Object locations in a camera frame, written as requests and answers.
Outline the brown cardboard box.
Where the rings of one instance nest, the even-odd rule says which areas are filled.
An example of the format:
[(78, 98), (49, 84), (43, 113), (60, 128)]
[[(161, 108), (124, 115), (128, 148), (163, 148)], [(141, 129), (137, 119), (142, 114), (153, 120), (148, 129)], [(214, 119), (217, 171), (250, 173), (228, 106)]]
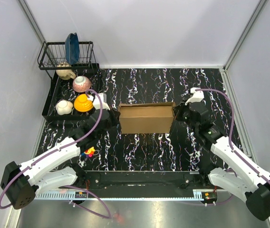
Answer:
[(120, 104), (122, 134), (169, 133), (174, 120), (175, 102)]

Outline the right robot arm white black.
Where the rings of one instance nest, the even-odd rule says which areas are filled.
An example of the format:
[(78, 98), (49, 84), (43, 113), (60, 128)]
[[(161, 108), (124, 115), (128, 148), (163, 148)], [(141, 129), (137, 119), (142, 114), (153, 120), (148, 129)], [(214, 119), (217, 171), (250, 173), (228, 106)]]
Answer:
[(250, 213), (265, 221), (270, 217), (270, 173), (236, 147), (225, 132), (215, 125), (202, 102), (181, 103), (174, 108), (175, 119), (185, 122), (195, 138), (207, 150), (228, 164), (235, 175), (215, 165), (201, 168), (199, 184), (203, 188), (220, 187), (242, 200)]

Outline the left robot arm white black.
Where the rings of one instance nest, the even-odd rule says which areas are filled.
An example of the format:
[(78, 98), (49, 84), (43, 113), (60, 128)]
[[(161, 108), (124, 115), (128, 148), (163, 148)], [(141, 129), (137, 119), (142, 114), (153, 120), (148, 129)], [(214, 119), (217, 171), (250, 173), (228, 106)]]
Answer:
[(74, 167), (61, 171), (54, 171), (54, 168), (71, 158), (89, 156), (96, 149), (98, 140), (119, 124), (119, 116), (120, 113), (113, 109), (95, 110), (79, 128), (72, 130), (53, 148), (21, 164), (14, 161), (7, 164), (0, 182), (0, 209), (6, 208), (1, 204), (4, 196), (8, 198), (9, 206), (22, 209), (38, 194), (53, 188), (66, 185), (81, 188), (86, 181), (84, 174)]

